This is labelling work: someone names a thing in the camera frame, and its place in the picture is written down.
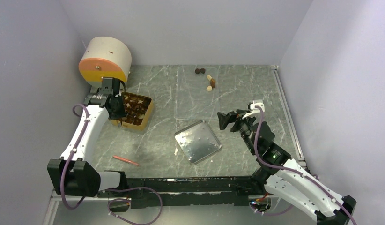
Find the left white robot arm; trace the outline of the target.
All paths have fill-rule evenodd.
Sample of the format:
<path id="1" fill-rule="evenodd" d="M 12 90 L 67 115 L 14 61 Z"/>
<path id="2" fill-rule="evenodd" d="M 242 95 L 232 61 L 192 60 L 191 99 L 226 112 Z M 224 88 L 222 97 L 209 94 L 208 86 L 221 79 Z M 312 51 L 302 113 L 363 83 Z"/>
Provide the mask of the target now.
<path id="1" fill-rule="evenodd" d="M 91 165 L 95 146 L 103 125 L 127 115 L 121 90 L 124 81 L 103 77 L 101 87 L 89 93 L 83 103 L 80 122 L 66 149 L 58 159 L 51 159 L 47 170 L 57 194 L 94 197 L 109 189 L 116 197 L 127 193 L 128 184 L 118 171 L 98 172 Z"/>

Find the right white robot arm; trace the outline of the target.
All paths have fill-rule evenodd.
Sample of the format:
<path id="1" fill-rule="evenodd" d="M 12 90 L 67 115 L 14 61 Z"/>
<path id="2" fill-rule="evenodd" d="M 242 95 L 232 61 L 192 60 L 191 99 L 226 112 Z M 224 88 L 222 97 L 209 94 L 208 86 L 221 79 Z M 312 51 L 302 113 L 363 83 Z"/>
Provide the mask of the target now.
<path id="1" fill-rule="evenodd" d="M 292 156 L 274 142 L 275 134 L 263 120 L 256 122 L 250 111 L 218 112 L 219 129 L 232 124 L 260 168 L 251 176 L 256 194 L 276 195 L 311 217 L 318 225 L 356 224 L 353 212 L 356 200 L 332 191 L 302 168 Z"/>

